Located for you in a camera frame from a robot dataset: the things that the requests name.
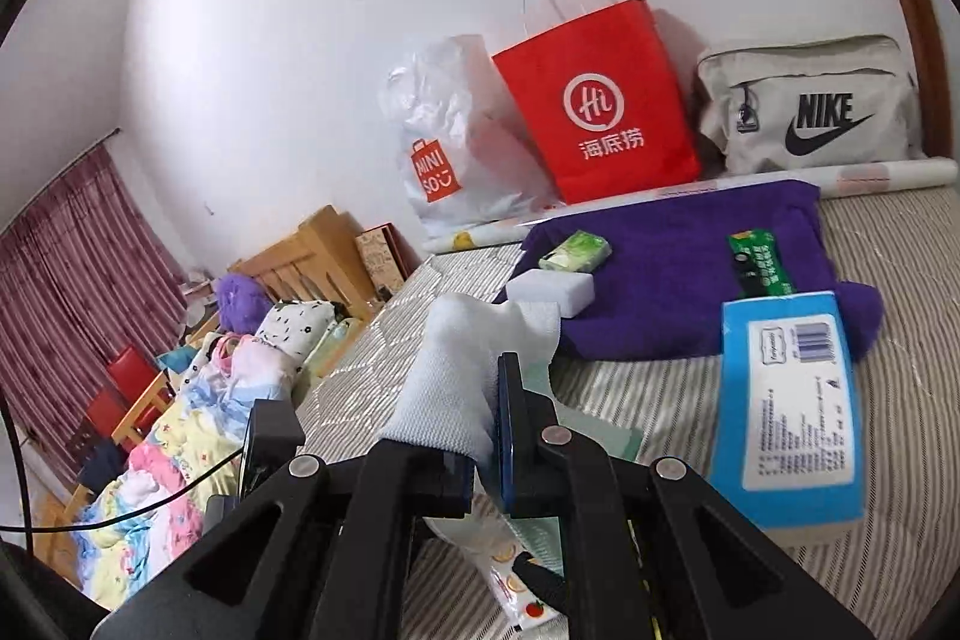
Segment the purple towel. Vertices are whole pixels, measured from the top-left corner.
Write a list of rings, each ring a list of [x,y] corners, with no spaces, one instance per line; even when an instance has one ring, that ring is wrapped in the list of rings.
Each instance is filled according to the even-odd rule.
[[[832,291],[851,357],[878,337],[880,292],[836,276],[820,227],[820,191],[779,182],[576,214],[535,226],[519,276],[576,230],[604,237],[612,257],[592,271],[596,299],[562,325],[558,353],[584,360],[665,360],[722,351],[722,304],[740,298],[727,237],[770,230],[799,292]]]

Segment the green small tissue packet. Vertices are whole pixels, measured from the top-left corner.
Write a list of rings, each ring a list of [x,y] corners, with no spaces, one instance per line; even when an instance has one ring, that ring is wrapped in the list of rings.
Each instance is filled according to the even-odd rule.
[[[604,237],[576,230],[560,245],[537,262],[545,271],[560,273],[592,273],[612,257],[612,245]]]

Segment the purple plush toy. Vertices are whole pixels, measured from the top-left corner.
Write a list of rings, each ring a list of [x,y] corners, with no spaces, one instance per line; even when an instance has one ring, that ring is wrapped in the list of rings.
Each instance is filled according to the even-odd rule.
[[[221,331],[254,335],[274,303],[254,278],[228,273],[215,281]]]

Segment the white Miniso plastic bag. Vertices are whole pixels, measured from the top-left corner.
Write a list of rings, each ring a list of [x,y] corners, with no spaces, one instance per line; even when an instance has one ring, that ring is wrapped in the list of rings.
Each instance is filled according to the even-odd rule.
[[[560,201],[481,35],[455,35],[405,55],[379,104],[397,133],[405,197],[428,237]]]

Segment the wooden headboard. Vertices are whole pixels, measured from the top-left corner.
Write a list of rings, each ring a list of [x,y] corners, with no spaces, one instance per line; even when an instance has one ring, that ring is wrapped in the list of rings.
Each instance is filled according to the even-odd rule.
[[[233,263],[229,271],[256,280],[274,302],[338,302],[361,321],[374,319],[379,310],[355,231],[331,205],[306,218],[285,239]]]

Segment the red chair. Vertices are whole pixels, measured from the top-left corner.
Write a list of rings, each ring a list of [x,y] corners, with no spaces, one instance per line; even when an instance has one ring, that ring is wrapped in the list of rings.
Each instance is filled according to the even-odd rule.
[[[107,364],[107,375],[109,380],[88,403],[82,422],[67,442],[68,454],[78,463],[85,461],[101,438],[116,431],[160,370],[137,347],[127,346]]]

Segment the colourful floral bedding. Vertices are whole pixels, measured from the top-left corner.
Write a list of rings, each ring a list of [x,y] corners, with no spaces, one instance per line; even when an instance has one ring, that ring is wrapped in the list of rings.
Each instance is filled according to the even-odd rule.
[[[254,403],[290,398],[295,361],[251,335],[229,335],[186,381],[127,466],[76,521],[78,580],[85,596],[118,608],[199,541],[213,495],[235,495]]]

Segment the green snack wrapper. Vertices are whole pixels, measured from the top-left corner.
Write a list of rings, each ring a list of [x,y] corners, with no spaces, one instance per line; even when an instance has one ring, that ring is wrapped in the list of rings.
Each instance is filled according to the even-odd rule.
[[[748,229],[727,237],[732,266],[744,299],[781,298],[796,292],[770,230]]]

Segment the brown patterned box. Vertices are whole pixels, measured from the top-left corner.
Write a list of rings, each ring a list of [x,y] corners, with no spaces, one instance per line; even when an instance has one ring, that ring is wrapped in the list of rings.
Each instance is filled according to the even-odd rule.
[[[384,223],[361,230],[355,245],[377,297],[387,302],[397,296],[412,276],[413,266],[394,225]]]

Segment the red paper shopping bag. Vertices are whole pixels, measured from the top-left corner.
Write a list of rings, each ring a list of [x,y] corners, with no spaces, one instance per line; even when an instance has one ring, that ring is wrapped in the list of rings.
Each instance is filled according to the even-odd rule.
[[[493,63],[568,205],[700,177],[679,80],[646,0],[545,0],[550,28]]]

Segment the white glove green cuff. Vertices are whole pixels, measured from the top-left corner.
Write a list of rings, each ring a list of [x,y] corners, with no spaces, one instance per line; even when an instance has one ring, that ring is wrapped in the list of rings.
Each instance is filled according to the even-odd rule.
[[[489,304],[444,294],[428,310],[420,351],[377,436],[470,458],[483,491],[501,507],[494,474],[498,359],[516,354],[523,385],[551,398],[560,336],[562,315],[551,302]]]

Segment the clear fruit-print plastic packet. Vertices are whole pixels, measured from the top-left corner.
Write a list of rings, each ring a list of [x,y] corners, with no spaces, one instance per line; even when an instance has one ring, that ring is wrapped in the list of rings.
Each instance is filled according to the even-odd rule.
[[[540,629],[560,617],[512,570],[527,549],[499,516],[436,518],[428,521],[428,526],[477,569],[514,630]]]

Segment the blue tissue pack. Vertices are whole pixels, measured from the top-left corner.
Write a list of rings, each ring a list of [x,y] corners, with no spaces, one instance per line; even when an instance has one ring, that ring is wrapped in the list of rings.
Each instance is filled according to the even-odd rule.
[[[784,548],[864,518],[861,420],[830,292],[722,307],[718,425],[709,482]]]

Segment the beige Nike bag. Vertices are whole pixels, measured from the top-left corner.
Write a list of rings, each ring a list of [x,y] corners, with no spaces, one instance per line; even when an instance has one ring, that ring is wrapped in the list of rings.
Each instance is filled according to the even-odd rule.
[[[698,60],[700,133],[732,175],[923,154],[918,89],[888,35],[721,47]]]

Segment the red striped curtain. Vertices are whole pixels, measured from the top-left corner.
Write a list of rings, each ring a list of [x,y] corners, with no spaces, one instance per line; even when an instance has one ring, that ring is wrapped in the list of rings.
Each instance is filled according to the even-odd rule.
[[[103,145],[50,182],[2,232],[2,388],[47,466],[70,482],[68,442],[127,347],[178,341],[182,271]]]

